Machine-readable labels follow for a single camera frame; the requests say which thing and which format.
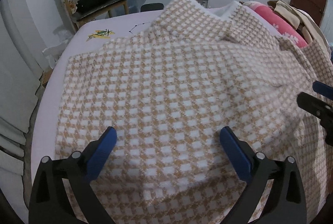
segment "silver bolt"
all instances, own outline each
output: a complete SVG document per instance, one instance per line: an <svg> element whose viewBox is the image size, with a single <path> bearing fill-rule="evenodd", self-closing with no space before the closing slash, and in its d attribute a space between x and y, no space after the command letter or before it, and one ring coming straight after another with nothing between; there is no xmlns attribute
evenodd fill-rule
<svg viewBox="0 0 333 224"><path fill-rule="evenodd" d="M256 153L255 155L256 155L257 158L259 158L259 159L264 159L264 158L265 158L265 154L262 153L262 152L258 152L258 153Z"/></svg>
<svg viewBox="0 0 333 224"><path fill-rule="evenodd" d="M295 159L294 159L292 156L289 156L289 157L288 157L288 161L289 161L290 163L295 163Z"/></svg>
<svg viewBox="0 0 333 224"><path fill-rule="evenodd" d="M42 158L42 162L43 162L43 163L46 163L47 161L49 161L49 159L50 159L50 158L49 158L48 156L45 156L45 157Z"/></svg>
<svg viewBox="0 0 333 224"><path fill-rule="evenodd" d="M79 158L80 156L81 156L81 152L79 152L79 151L72 153L72 158Z"/></svg>

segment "pillow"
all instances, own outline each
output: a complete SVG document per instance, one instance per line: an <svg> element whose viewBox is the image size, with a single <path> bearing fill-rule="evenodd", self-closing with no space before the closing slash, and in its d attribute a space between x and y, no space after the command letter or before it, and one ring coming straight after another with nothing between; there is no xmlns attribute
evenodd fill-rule
<svg viewBox="0 0 333 224"><path fill-rule="evenodd" d="M298 47L306 47L307 42L284 19L276 15L272 9L260 2L245 2L243 5L266 19L269 24L278 30L283 36L289 38Z"/></svg>

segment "black chair seat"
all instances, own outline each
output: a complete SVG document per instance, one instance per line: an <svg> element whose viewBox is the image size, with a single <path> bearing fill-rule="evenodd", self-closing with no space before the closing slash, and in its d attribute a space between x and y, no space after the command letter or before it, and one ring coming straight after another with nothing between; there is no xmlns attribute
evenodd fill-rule
<svg viewBox="0 0 333 224"><path fill-rule="evenodd" d="M163 9L164 5L162 3L148 3L141 6L140 12L156 11Z"/></svg>
<svg viewBox="0 0 333 224"><path fill-rule="evenodd" d="M87 12L84 12L84 13L79 13L78 11L76 11L71 19L73 22L79 22L81 21L82 19L88 17L89 15L99 11L99 10L102 10L103 8L106 8L106 7L109 7L111 6L112 4L115 4L117 2L121 2L121 1L125 1L125 0L107 0L106 2L102 3L101 5L87 11Z"/></svg>

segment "checkered blanket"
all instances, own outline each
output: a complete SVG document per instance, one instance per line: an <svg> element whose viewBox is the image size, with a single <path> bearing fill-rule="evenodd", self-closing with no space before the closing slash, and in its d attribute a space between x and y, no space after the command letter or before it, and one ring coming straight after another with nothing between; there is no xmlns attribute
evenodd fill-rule
<svg viewBox="0 0 333 224"><path fill-rule="evenodd" d="M273 37L237 3L217 17L173 0L147 30L69 59L56 155L83 150L113 126L116 147L91 186L116 223L220 223L245 187L219 144L228 125L254 151L295 157L311 221L333 154L296 97L320 98L312 82L333 85L332 74L316 42L300 49Z"/></svg>

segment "bed sheet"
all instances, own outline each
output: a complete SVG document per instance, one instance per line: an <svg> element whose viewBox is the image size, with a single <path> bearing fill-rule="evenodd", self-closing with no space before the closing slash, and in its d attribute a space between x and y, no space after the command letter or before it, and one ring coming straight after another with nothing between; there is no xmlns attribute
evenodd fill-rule
<svg viewBox="0 0 333 224"><path fill-rule="evenodd" d="M208 9L211 13L222 15L228 6ZM279 32L261 16L246 7L252 15L257 17L272 35L280 36ZM68 58L84 52L97 50L110 38L131 37L149 27L161 11L141 12L126 16L96 20L85 24L75 34L61 58L47 84L41 100L34 127L31 147L31 177L34 181L39 162L43 156L55 158L55 138L59 115L59 104L63 92L65 70Z"/></svg>

